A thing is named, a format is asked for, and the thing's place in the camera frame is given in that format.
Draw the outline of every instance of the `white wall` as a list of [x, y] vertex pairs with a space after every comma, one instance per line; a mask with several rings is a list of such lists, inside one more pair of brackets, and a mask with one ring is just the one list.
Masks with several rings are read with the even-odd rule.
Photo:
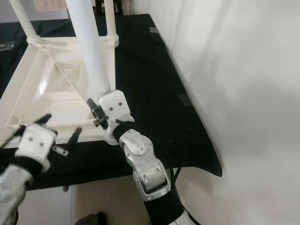
[[218, 147], [178, 187], [203, 225], [300, 224], [300, 1], [135, 0]]
[[[22, 0], [30, 20], [67, 19], [67, 10], [53, 12], [38, 12], [32, 0]], [[17, 22], [18, 18], [11, 7], [9, 0], [0, 0], [0, 23]]]

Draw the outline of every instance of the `white tube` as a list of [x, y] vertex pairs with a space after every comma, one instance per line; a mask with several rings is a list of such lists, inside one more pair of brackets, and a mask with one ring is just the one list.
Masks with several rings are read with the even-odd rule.
[[77, 40], [88, 72], [88, 98], [98, 102], [110, 92], [108, 73], [90, 0], [66, 0]]
[[113, 0], [104, 0], [105, 18], [107, 26], [107, 39], [115, 40], [118, 38], [116, 32], [116, 22], [114, 19]]
[[42, 39], [36, 34], [26, 12], [20, 0], [9, 0], [13, 7], [16, 16], [18, 17], [20, 24], [27, 36], [27, 42], [42, 43]]

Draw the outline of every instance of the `black table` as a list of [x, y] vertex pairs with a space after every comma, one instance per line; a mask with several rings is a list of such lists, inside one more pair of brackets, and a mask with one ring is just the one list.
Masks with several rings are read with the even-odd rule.
[[[106, 35], [103, 16], [96, 17], [100, 35]], [[70, 20], [32, 22], [42, 37], [75, 36]], [[202, 168], [222, 176], [212, 143], [178, 77], [167, 48], [149, 15], [116, 17], [120, 45], [115, 50], [116, 86], [124, 92], [136, 125], [153, 136], [179, 140], [187, 145], [184, 166]], [[0, 95], [2, 96], [26, 47], [26, 36], [18, 22], [0, 24], [0, 42], [15, 41], [13, 50], [0, 52]], [[173, 166], [182, 163], [183, 148], [163, 142]], [[15, 149], [0, 151], [0, 164]], [[165, 165], [165, 157], [155, 146]], [[106, 142], [78, 143], [68, 157], [55, 155], [51, 168], [40, 175], [33, 189], [79, 184], [132, 174], [119, 146]]]

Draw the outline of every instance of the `black tablecloth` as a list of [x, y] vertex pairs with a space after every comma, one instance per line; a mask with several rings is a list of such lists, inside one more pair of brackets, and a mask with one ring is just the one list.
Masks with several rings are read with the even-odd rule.
[[[106, 35], [105, 18], [96, 17], [100, 35]], [[74, 36], [70, 20], [32, 22], [42, 37]], [[188, 148], [184, 166], [202, 168], [222, 176], [212, 143], [170, 60], [166, 46], [149, 15], [116, 17], [120, 45], [115, 50], [116, 86], [124, 92], [136, 125], [153, 136], [184, 142]], [[15, 41], [13, 50], [0, 52], [0, 94], [2, 96], [26, 47], [19, 23], [0, 24], [0, 42]], [[173, 165], [182, 162], [183, 148], [164, 143]], [[14, 149], [0, 151], [0, 163]], [[165, 163], [156, 147], [156, 156]], [[49, 188], [129, 175], [132, 169], [119, 146], [106, 142], [78, 143], [68, 157], [56, 155], [50, 170], [40, 175], [32, 188]]]

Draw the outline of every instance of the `white pole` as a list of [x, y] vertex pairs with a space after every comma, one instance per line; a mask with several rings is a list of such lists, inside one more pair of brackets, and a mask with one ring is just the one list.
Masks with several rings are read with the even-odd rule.
[[20, 24], [27, 36], [27, 42], [42, 43], [42, 39], [36, 34], [26, 12], [20, 0], [9, 0], [13, 7], [16, 16], [18, 17]]
[[66, 0], [66, 4], [88, 72], [88, 98], [98, 102], [111, 88], [92, 4], [90, 0]]
[[104, 0], [105, 18], [107, 26], [107, 39], [115, 40], [118, 38], [116, 32], [116, 22], [114, 19], [113, 0]]

